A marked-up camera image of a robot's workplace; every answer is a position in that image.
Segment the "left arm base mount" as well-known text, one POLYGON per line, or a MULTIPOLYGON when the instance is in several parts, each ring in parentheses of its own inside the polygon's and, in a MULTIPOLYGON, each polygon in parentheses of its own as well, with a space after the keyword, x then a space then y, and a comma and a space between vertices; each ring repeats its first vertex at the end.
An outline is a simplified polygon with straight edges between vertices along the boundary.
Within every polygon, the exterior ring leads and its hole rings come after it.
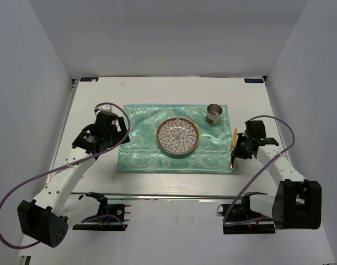
POLYGON ((122 200, 111 200, 103 194, 90 192, 80 195, 79 200, 92 198, 99 204, 96 214, 72 227, 74 231, 125 231, 130 221, 131 204, 122 200))

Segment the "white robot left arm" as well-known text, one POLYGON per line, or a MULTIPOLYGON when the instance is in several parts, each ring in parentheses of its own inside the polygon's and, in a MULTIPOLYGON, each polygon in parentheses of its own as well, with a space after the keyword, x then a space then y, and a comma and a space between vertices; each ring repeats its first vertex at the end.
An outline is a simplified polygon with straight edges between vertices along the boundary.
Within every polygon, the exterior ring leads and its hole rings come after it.
POLYGON ((109 214, 105 195, 88 192, 66 204, 75 186, 100 154, 129 142, 125 124, 128 116, 113 113, 109 104, 94 108, 95 122, 82 129, 72 143, 62 169, 56 170, 43 190, 18 208, 22 233, 52 248, 57 247, 69 229, 83 221, 115 219, 109 214))

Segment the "gold knife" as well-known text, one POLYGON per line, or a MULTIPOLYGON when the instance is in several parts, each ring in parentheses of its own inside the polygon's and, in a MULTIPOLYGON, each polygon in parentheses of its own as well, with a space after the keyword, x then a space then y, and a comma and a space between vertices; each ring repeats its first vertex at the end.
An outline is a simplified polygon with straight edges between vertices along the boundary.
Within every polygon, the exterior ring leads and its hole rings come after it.
POLYGON ((231 169, 234 169, 234 157, 232 155, 233 155, 233 152, 235 150, 236 143, 237 143, 237 128, 235 128, 235 130, 233 131, 233 134, 232 134, 231 169))

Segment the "patterned orange rim plate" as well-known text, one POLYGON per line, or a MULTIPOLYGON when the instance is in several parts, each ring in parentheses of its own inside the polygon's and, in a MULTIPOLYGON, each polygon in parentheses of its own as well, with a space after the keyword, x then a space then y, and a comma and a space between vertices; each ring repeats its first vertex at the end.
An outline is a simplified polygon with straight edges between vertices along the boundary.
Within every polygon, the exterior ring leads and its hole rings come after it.
POLYGON ((159 147, 171 155, 191 153, 199 143, 197 126, 185 118, 170 118, 160 124, 156 132, 159 147))

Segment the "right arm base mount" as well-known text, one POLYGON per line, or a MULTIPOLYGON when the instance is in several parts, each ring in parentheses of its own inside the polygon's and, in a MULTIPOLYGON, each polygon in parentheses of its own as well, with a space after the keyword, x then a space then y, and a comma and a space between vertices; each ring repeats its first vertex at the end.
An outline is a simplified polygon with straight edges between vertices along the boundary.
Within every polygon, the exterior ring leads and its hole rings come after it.
POLYGON ((231 212, 223 225, 225 235, 266 235, 275 233, 272 220, 272 205, 275 198, 261 192, 247 192, 234 205, 222 203, 217 207, 217 214, 231 212))

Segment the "green satin cloth napkin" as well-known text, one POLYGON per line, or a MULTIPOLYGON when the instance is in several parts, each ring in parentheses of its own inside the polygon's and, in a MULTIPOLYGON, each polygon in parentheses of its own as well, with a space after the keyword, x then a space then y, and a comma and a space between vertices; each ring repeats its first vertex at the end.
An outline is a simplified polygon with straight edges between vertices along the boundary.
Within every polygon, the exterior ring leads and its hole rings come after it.
POLYGON ((232 132, 226 105, 213 125, 205 120, 205 105, 129 104, 124 111, 131 123, 130 142, 119 147, 117 172, 238 174, 231 168, 232 132), (185 118, 196 125, 199 142, 192 152, 172 155, 159 147, 157 130, 170 118, 185 118))

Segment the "metal cup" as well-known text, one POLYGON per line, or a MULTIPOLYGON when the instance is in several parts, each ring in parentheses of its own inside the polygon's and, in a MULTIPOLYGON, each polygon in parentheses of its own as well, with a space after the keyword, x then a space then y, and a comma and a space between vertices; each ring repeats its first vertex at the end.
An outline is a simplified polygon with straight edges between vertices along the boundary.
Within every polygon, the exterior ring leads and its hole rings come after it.
POLYGON ((206 122, 211 125, 217 124, 221 119, 222 113, 223 109, 220 105, 218 104, 208 105, 206 109, 206 122))

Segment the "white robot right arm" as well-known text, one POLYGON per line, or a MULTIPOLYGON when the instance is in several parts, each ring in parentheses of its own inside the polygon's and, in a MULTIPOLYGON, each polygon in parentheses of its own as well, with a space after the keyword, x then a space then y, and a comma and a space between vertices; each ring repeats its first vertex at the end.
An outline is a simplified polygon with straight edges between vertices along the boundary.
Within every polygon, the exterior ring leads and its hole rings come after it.
POLYGON ((226 227, 271 219, 277 229, 316 230, 321 225, 322 187, 300 174, 284 156, 273 137, 267 137, 262 116, 245 122, 245 131, 232 136, 231 166, 236 159, 256 158, 263 166, 242 188, 223 217, 226 227), (274 196, 247 192, 251 184, 267 171, 277 185, 274 196))

